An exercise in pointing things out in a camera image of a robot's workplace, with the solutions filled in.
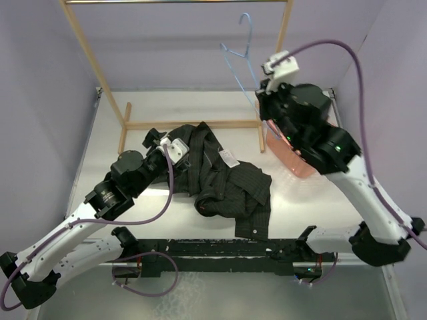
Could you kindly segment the dark pinstriped shirt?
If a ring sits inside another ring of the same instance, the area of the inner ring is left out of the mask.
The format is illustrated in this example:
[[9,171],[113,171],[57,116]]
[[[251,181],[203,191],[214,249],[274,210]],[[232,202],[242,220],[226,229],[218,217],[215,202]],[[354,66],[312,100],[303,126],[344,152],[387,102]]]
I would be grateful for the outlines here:
[[190,167],[176,173],[174,193],[194,198],[196,211],[204,217],[234,219],[235,236],[268,240],[272,178],[252,163],[240,161],[230,167],[220,156],[224,150],[210,127],[182,125],[169,132],[189,147]]

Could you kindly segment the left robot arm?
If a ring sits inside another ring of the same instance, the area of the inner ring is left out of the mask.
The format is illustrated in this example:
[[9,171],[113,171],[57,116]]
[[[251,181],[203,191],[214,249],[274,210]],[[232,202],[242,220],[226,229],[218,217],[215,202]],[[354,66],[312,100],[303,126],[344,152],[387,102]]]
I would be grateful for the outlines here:
[[2,310],[34,309],[76,275],[105,261],[135,258],[138,241],[128,228],[158,220],[171,199],[149,219],[118,221],[118,217],[164,173],[173,189],[175,166],[189,152],[180,138],[157,129],[149,130],[143,146],[146,155],[136,150],[122,152],[77,209],[46,236],[18,253],[1,255],[1,270],[7,278],[1,290]]

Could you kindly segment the light blue wire hanger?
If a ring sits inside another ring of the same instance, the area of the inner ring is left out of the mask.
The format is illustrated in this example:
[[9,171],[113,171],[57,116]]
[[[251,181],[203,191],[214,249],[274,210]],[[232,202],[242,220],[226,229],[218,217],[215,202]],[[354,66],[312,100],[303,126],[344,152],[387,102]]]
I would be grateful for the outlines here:
[[240,89],[242,95],[245,97],[246,102],[243,102],[242,98],[238,99],[237,106],[232,105],[232,109],[237,109],[238,111],[249,111],[249,107],[255,111],[257,119],[260,119],[260,111],[259,107],[256,106],[255,95],[250,93],[244,86],[244,84],[248,84],[248,80],[242,83],[239,72],[244,70],[244,67],[247,69],[244,71],[244,75],[251,76],[252,78],[252,89],[256,90],[260,88],[260,82],[258,76],[254,72],[254,68],[252,67],[250,60],[250,49],[253,35],[253,22],[249,13],[242,13],[239,18],[238,24],[241,25],[244,20],[248,23],[248,35],[246,37],[246,44],[244,47],[244,51],[242,53],[231,50],[225,43],[220,43],[220,51],[223,55],[224,61],[228,66],[228,69],[232,73],[238,88]]

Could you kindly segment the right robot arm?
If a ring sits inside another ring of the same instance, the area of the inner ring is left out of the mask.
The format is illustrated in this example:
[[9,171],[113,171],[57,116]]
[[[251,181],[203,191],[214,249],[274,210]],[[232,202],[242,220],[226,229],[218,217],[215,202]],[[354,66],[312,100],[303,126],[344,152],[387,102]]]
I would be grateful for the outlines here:
[[328,121],[331,99],[312,84],[281,83],[270,91],[263,80],[255,92],[260,117],[271,121],[285,142],[305,163],[331,181],[352,204],[362,221],[350,227],[307,227],[297,244],[297,254],[311,261],[323,253],[353,253],[373,267],[402,262],[409,239],[423,230],[419,217],[379,200],[379,184],[368,176],[361,147],[343,128]]

